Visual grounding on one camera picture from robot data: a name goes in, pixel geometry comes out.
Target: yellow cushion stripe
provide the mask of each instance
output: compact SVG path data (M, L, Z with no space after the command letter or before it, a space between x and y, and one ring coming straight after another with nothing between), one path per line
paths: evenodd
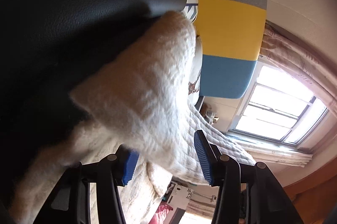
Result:
M203 54L257 60L267 12L232 0L199 0L194 23Z

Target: curtain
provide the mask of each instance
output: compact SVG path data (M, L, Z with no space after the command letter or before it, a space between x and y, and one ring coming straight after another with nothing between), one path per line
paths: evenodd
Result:
M313 48L292 42L266 24L260 55L304 84L337 117L337 71Z
M215 205L201 203L195 200L190 200L186 212L194 215L202 216L207 219L212 219L215 210Z
M245 136L228 136L240 144L256 161L279 163L288 166L304 167L312 159L312 154L293 151L287 147L278 147L258 139Z

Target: pink cloth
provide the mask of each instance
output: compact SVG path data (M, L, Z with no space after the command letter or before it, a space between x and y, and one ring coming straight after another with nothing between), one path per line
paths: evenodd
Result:
M156 213L150 220L149 224L163 224L166 218L166 215L169 213L169 211L172 211L172 210L173 208L170 205L162 201L158 209L156 210Z

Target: screw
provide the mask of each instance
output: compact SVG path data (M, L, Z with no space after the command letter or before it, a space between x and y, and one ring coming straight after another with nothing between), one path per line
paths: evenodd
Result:
M257 166L260 168L260 169L264 169L266 167L266 164L263 163L263 162L258 162L257 163Z
M113 153L107 156L107 160L109 161L114 161L116 159L117 159L117 156Z
M230 160L230 157L227 156L226 154L222 154L219 158L221 161L226 161L226 162Z

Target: chair backrest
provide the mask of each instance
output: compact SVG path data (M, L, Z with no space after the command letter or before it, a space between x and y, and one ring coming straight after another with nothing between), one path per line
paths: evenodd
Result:
M261 47L266 9L267 0L199 0L200 95L240 98L245 93Z

